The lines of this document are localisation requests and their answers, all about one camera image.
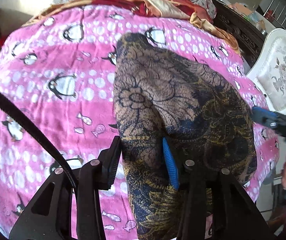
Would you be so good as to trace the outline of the dark floral patterned garment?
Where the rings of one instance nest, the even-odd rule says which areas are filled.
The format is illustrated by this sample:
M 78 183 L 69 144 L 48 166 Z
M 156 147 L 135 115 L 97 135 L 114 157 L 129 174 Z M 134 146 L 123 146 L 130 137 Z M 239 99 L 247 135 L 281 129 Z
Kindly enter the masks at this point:
M 163 139 L 180 160 L 227 168 L 240 184 L 257 169 L 250 107 L 208 65 L 126 33 L 116 46 L 114 113 L 139 239 L 172 239 L 183 190 L 170 185 Z

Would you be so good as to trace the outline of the red yellow checkered blanket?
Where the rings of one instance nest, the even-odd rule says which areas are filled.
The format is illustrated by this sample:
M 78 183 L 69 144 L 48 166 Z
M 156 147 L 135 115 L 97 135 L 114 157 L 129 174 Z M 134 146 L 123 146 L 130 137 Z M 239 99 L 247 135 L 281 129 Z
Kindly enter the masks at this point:
M 46 20 L 61 11 L 84 5 L 114 5 L 130 10 L 142 17 L 163 17 L 187 20 L 193 26 L 202 29 L 215 37 L 225 40 L 237 53 L 240 53 L 236 38 L 213 25 L 216 7 L 211 0 L 202 0 L 195 4 L 192 0 L 72 0 L 64 4 L 54 4 L 32 17 L 25 25 L 33 25 Z

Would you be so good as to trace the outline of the white ornate chair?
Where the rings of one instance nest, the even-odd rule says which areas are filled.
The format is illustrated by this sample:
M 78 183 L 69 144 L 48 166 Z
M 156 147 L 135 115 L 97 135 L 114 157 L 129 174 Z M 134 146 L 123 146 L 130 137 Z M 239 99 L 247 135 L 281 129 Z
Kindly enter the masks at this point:
M 269 110 L 286 115 L 286 30 L 267 35 L 247 77 L 262 91 Z

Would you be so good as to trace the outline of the dark carved wooden headboard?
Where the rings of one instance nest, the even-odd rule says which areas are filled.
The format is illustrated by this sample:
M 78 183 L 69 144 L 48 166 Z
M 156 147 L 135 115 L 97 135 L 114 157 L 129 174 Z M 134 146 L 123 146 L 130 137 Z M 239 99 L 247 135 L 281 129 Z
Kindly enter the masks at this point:
M 225 3 L 219 0 L 212 0 L 212 2 L 217 11 L 214 26 L 236 38 L 241 55 L 252 68 L 263 48 L 265 35 Z

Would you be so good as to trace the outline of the pink penguin blanket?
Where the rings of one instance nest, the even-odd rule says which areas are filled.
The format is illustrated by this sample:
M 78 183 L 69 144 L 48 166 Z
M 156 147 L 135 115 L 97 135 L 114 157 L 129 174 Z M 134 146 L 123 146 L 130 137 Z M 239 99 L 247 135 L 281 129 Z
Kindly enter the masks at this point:
M 142 17 L 118 5 L 70 8 L 10 34 L 0 52 L 0 92 L 48 136 L 72 168 L 97 157 L 117 134 L 115 47 L 127 32 L 209 64 L 250 106 L 266 107 L 263 93 L 246 77 L 243 45 L 232 35 L 218 38 L 185 20 Z M 9 235 L 56 167 L 0 110 L 0 233 Z

